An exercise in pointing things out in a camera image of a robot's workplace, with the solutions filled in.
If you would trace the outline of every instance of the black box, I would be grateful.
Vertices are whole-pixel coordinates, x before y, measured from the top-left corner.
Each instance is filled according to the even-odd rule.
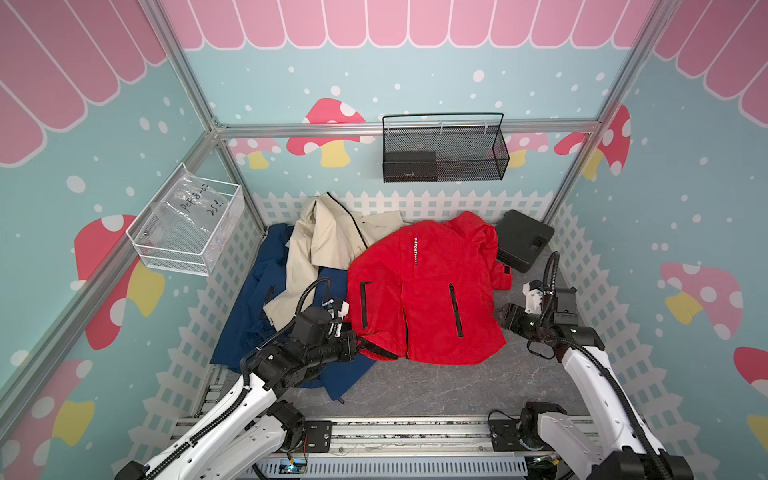
[[[518,272],[525,273],[531,269],[552,235],[554,228],[516,210],[510,210],[496,224],[496,258]]]

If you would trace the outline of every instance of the black cable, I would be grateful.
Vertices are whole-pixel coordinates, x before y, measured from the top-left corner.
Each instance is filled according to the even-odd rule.
[[[301,294],[301,297],[299,298],[299,303],[296,305],[296,312],[293,314],[293,318],[290,322],[288,322],[287,325],[285,325],[282,329],[280,329],[279,332],[272,335],[267,341],[262,343],[258,348],[252,350],[248,355],[244,356],[240,360],[240,371],[243,373],[243,389],[240,390],[240,394],[237,396],[237,399],[229,406],[226,410],[224,410],[218,417],[211,420],[210,423],[205,425],[202,429],[200,429],[197,433],[192,435],[187,441],[179,445],[175,450],[172,451],[172,453],[166,457],[162,462],[157,464],[156,467],[151,469],[146,474],[147,480],[153,480],[153,478],[156,478],[160,472],[165,470],[171,463],[173,463],[175,460],[181,457],[181,454],[187,451],[190,447],[193,445],[196,445],[205,435],[207,435],[209,432],[211,432],[213,429],[218,427],[221,422],[223,422],[227,417],[232,415],[232,412],[234,412],[240,404],[243,403],[243,400],[245,400],[245,397],[248,395],[248,392],[250,391],[250,369],[248,368],[248,362],[247,360],[252,357],[253,355],[256,355],[259,350],[264,348],[264,346],[272,343],[276,338],[283,335],[285,332],[287,332],[291,327],[293,327],[293,324],[296,323],[296,316],[301,313],[301,307],[304,304],[304,300],[309,296],[310,292],[321,283],[327,283],[328,287],[326,288],[326,291],[330,290],[332,282],[330,278],[319,278],[315,280],[314,282],[310,283],[310,285],[306,288],[306,290],[303,291]]]
[[[648,440],[648,437],[645,436],[645,431],[643,430],[643,426],[640,424],[640,421],[637,420],[637,416],[634,414],[634,411],[632,410],[632,405],[629,403],[629,400],[627,399],[627,396],[624,394],[624,390],[619,385],[619,382],[614,378],[613,375],[611,375],[611,371],[605,366],[600,363],[600,360],[598,360],[594,355],[590,353],[589,350],[584,348],[582,345],[579,345],[576,342],[573,342],[569,339],[556,337],[556,338],[546,338],[544,339],[546,343],[563,343],[567,346],[570,346],[572,349],[578,350],[582,355],[587,357],[590,362],[594,364],[598,368],[598,372],[608,381],[608,384],[611,386],[611,388],[614,390],[614,393],[619,399],[619,403],[621,404],[621,408],[624,409],[624,413],[627,414],[627,418],[629,419],[630,425],[632,425],[632,429],[634,430],[634,435],[637,437],[638,440],[640,440],[640,444],[645,449],[646,454],[648,455],[648,458],[650,458],[651,463],[654,464],[654,467],[658,471],[659,475],[663,480],[672,480],[672,477],[670,477],[669,472],[667,471],[667,468],[664,466],[664,463],[661,461],[661,457],[656,453],[656,450],[653,446],[650,444],[650,440]]]

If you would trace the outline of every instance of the metal bracket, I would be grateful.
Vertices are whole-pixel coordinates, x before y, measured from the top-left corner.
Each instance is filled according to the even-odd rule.
[[[331,429],[333,422],[328,421],[308,421],[304,422],[306,431],[306,452],[307,453],[328,453],[331,449]]]

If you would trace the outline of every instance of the jacket zipper pocket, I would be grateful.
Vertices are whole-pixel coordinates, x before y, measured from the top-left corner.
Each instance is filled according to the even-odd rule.
[[[366,300],[366,285],[370,282],[360,282],[360,305],[362,306],[362,327],[368,328],[368,301]]]
[[[451,290],[451,303],[453,303],[453,316],[456,318],[456,332],[458,336],[463,337],[464,331],[462,330],[462,318],[458,314],[458,304],[456,303],[456,292],[453,290],[453,283],[448,284]]]

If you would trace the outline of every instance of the red mushroom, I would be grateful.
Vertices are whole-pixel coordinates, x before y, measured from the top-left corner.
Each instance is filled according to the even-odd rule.
[[[239,165],[245,165],[247,157],[248,166],[254,170],[270,166],[270,162],[266,161],[262,152],[278,154],[282,151],[273,138],[233,138],[228,145]]]
[[[589,156],[581,172],[584,178],[594,181],[598,177],[598,165],[603,158],[607,160],[613,175],[620,174],[627,163],[631,135],[632,122],[629,110],[621,105],[608,130],[603,134],[597,149]],[[554,152],[558,155],[573,154],[581,147],[585,137],[585,134],[579,132],[570,134],[555,145]]]
[[[681,290],[666,301],[680,323],[689,325],[699,312],[705,311],[721,339],[728,340],[739,329],[743,316],[741,288],[730,272],[685,263],[665,263],[661,266],[661,278],[663,281],[659,286],[669,284]]]
[[[302,123],[304,124],[355,124],[363,123],[366,119],[354,108],[335,98],[321,98],[310,110]],[[323,151],[320,165],[328,168],[345,167],[349,165],[349,155],[344,149],[344,140],[370,144],[373,137],[294,137],[288,140],[288,151],[294,155],[305,155],[318,148]]]
[[[507,168],[525,165],[525,152],[528,150],[537,152],[549,150],[549,139],[545,134],[509,134],[505,137],[505,142],[509,151]]]
[[[95,404],[70,402],[67,398],[92,367],[91,360],[67,360],[56,369],[2,446],[6,480],[38,480],[48,462],[51,439],[61,439],[71,447],[80,442],[93,419]]]
[[[80,230],[74,238],[79,280],[72,282],[73,290],[91,278],[134,218],[132,215],[113,215],[91,222]],[[85,337],[91,348],[107,348],[118,337],[126,299],[133,300],[141,314],[149,316],[160,301],[164,288],[165,277],[161,273],[152,272],[136,258],[85,327]]]
[[[733,352],[733,364],[755,390],[768,396],[768,352],[741,346]]]

